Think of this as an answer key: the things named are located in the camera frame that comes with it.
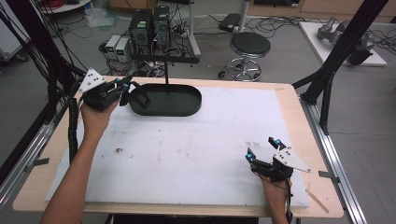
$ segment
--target hand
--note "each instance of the hand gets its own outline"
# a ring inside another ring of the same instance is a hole
[[[81,115],[84,123],[84,139],[100,139],[107,128],[110,115],[119,101],[114,102],[111,106],[103,111],[90,108],[88,105],[81,106]]]
[[[260,179],[273,223],[288,223],[285,215],[286,181],[271,182],[271,179],[265,176],[260,176]]]

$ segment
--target forearm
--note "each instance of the forearm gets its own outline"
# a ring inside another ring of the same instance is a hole
[[[41,223],[81,223],[93,155],[100,138],[81,142],[72,164],[56,189]]]
[[[271,214],[273,224],[288,224],[286,214],[283,212],[275,212]]]

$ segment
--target table surface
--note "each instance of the table surface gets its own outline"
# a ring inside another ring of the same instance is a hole
[[[163,83],[163,79],[134,77],[139,84]],[[344,214],[338,195],[329,178],[320,177],[318,171],[327,171],[320,155],[318,145],[309,127],[304,111],[294,88],[290,84],[247,83],[197,79],[170,79],[173,84],[187,84],[203,87],[244,88],[274,90],[285,120],[290,141],[294,150],[303,161],[307,161],[311,174],[302,172],[305,191],[310,206],[294,208],[295,217],[341,217]],[[17,211],[44,211],[48,202],[45,197],[55,177],[60,159],[68,146],[67,128],[68,111],[56,128],[41,159],[49,158],[49,163],[35,167],[24,183],[13,208]],[[262,206],[237,205],[179,205],[179,204],[148,204],[148,203],[86,203],[85,212],[98,213],[129,213],[129,214],[163,214],[191,216],[236,216],[236,217],[268,217],[269,213]]]

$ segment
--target round stool seat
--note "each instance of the round stool seat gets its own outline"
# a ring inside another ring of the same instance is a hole
[[[233,36],[230,47],[239,55],[249,58],[261,58],[267,55],[271,48],[271,43],[262,35],[243,32]]]

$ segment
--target stool base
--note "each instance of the stool base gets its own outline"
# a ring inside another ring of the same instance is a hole
[[[225,69],[219,72],[219,78],[225,73],[233,78],[233,81],[257,81],[262,77],[262,69],[253,60],[248,58],[237,58],[230,61]]]

